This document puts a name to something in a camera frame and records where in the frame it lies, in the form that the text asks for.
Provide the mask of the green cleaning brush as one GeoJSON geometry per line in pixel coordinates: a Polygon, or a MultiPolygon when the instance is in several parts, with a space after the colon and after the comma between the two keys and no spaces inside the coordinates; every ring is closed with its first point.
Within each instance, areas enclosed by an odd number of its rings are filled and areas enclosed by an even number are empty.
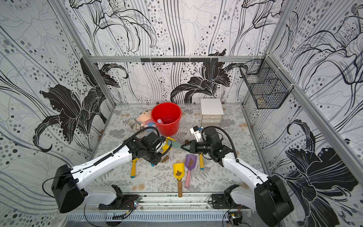
{"type": "Polygon", "coordinates": [[[178,143],[177,141],[170,141],[170,145],[172,146],[172,148],[174,149],[179,149],[181,148],[181,144],[178,143]]]}

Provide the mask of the yellow trowel blue tip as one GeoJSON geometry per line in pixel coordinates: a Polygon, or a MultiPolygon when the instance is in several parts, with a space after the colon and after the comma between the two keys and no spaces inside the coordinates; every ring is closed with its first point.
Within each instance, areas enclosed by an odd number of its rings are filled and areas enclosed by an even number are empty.
{"type": "Polygon", "coordinates": [[[155,166],[157,165],[159,162],[161,162],[161,160],[168,154],[169,151],[172,150],[172,146],[170,145],[170,141],[176,141],[170,137],[166,137],[167,139],[167,144],[164,146],[160,146],[160,144],[157,145],[156,148],[153,149],[154,153],[155,153],[155,158],[153,160],[153,163],[151,164],[151,166],[155,166]]]}

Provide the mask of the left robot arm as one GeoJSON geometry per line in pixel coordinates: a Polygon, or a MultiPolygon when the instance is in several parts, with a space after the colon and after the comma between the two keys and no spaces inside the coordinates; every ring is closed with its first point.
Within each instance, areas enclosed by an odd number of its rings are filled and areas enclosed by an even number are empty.
{"type": "Polygon", "coordinates": [[[166,142],[166,137],[151,132],[141,139],[128,138],[113,150],[86,163],[59,167],[51,186],[59,212],[68,213],[85,204],[107,206],[119,202],[122,191],[118,186],[92,189],[90,183],[115,167],[135,159],[144,159],[156,166],[161,161],[161,151],[166,142]]]}

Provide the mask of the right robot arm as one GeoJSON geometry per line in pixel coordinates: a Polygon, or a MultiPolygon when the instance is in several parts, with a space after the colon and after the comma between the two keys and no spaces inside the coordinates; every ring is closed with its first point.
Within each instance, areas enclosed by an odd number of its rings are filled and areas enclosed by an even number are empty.
{"type": "Polygon", "coordinates": [[[222,144],[217,126],[190,129],[195,139],[183,144],[181,149],[191,154],[208,154],[220,166],[230,170],[247,184],[249,189],[234,184],[224,191],[226,204],[230,208],[243,205],[257,212],[262,221],[269,227],[277,226],[294,210],[294,205],[284,186],[276,175],[268,176],[242,161],[231,146],[222,144]]]}

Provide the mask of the red plastic bucket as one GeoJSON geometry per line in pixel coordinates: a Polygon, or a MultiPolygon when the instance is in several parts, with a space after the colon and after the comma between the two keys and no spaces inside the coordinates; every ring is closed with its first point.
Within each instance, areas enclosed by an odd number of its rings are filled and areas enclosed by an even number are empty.
{"type": "Polygon", "coordinates": [[[161,135],[171,137],[177,134],[182,117],[181,108],[171,102],[161,103],[156,105],[151,111],[151,118],[156,123],[161,135]],[[158,119],[161,119],[164,124],[159,124],[158,119]]]}

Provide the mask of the plush doll toy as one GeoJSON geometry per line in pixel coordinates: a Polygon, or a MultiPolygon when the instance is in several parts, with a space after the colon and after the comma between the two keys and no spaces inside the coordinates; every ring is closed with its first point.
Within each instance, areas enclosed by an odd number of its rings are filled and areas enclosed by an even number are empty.
{"type": "Polygon", "coordinates": [[[127,125],[134,131],[138,132],[142,128],[156,127],[156,123],[151,118],[151,111],[143,111],[137,119],[129,119],[127,125]]]}

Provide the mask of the white mini drawer cabinet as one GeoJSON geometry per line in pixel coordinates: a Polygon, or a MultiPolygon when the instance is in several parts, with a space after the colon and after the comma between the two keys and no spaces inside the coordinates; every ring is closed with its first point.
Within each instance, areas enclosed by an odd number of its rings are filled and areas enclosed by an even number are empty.
{"type": "Polygon", "coordinates": [[[201,98],[201,127],[220,127],[224,117],[224,111],[220,99],[201,98]]]}

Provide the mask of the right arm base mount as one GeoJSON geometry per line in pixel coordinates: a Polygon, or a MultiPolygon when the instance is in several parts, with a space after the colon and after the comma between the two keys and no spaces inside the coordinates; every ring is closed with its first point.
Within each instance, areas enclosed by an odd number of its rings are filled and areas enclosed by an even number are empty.
{"type": "Polygon", "coordinates": [[[239,208],[248,209],[248,207],[243,206],[241,204],[237,205],[232,200],[230,193],[232,192],[233,189],[238,188],[238,187],[240,187],[240,185],[234,184],[234,185],[228,187],[226,190],[224,190],[223,194],[212,194],[211,197],[208,199],[208,204],[211,205],[213,207],[213,209],[216,209],[216,210],[231,209],[235,206],[237,206],[238,209],[239,208]]]}

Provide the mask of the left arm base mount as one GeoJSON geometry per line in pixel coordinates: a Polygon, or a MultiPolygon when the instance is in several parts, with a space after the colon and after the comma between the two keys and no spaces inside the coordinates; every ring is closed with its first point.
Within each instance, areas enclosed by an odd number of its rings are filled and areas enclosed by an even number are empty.
{"type": "Polygon", "coordinates": [[[113,184],[111,187],[116,192],[116,198],[109,204],[99,204],[99,210],[128,210],[131,211],[132,209],[136,208],[139,199],[141,198],[139,195],[136,194],[127,194],[124,195],[121,191],[120,187],[113,184]]]}

